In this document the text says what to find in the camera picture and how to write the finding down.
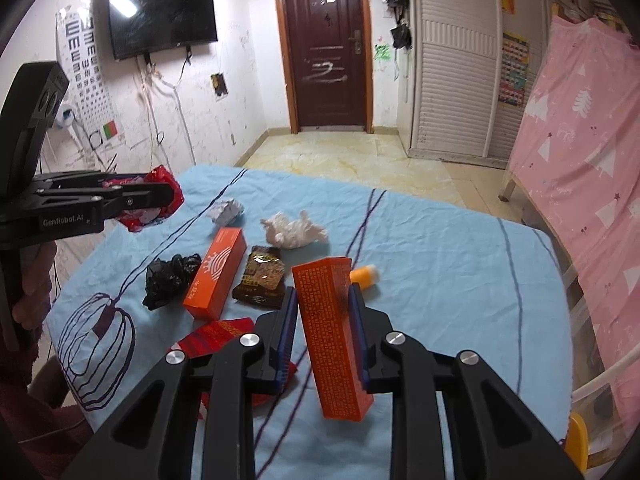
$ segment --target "door frame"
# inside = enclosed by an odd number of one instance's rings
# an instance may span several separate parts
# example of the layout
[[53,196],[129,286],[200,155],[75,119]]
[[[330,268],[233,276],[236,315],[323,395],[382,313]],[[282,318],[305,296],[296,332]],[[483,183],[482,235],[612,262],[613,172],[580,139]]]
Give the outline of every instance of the door frame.
[[[365,71],[365,110],[367,133],[373,132],[373,53],[371,48],[371,8],[369,0],[360,0],[364,44],[364,71]],[[276,13],[278,15],[278,31],[280,33],[280,47],[282,49],[282,64],[284,67],[284,81],[287,89],[287,105],[289,106],[289,122],[291,133],[300,131],[300,121],[298,119],[298,100],[296,97],[296,87],[293,77],[293,61],[291,57],[291,46],[289,41],[289,29],[287,27],[287,11],[284,0],[276,0]]]

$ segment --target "maroon sleeve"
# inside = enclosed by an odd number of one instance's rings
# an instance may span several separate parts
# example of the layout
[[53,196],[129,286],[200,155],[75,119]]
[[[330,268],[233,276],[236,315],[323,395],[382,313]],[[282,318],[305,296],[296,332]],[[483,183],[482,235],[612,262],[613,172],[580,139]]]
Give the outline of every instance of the maroon sleeve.
[[[38,345],[21,352],[9,352],[0,338],[0,414],[17,441],[69,428],[84,420],[78,406],[53,410],[28,394],[31,369],[38,357]],[[58,480],[62,472],[91,437],[89,424],[20,445],[46,480]]]

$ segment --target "orange rectangular box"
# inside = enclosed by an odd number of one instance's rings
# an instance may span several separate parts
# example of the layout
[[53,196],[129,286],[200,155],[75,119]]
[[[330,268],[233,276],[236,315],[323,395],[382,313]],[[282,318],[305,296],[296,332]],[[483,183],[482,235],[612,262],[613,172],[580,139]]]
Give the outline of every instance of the orange rectangular box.
[[325,418],[360,421],[373,403],[356,368],[348,315],[350,258],[291,268],[306,346]]
[[242,229],[223,227],[217,232],[184,298],[184,307],[195,319],[220,319],[245,251]]

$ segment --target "silver screw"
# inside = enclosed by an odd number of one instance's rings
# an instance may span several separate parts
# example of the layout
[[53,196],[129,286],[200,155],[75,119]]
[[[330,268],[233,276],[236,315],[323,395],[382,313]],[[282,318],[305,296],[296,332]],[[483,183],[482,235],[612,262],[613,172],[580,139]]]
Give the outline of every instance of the silver screw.
[[473,366],[478,364],[480,358],[475,352],[472,352],[471,350],[465,350],[464,352],[462,352],[462,354],[460,354],[460,360],[465,365]]
[[171,350],[165,357],[166,361],[171,365],[179,365],[184,361],[184,352],[182,350]]
[[402,332],[389,332],[386,337],[386,342],[390,345],[401,345],[406,341],[406,337]]
[[240,338],[242,346],[256,346],[260,342],[260,336],[257,334],[244,334]]

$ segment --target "hand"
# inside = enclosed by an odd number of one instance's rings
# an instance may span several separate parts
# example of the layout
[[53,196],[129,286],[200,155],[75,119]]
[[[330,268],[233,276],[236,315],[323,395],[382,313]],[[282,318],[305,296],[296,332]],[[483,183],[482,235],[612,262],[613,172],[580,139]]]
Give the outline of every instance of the hand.
[[57,251],[55,242],[42,244],[33,263],[22,270],[24,296],[14,306],[14,321],[25,330],[39,327],[51,309],[49,271]]

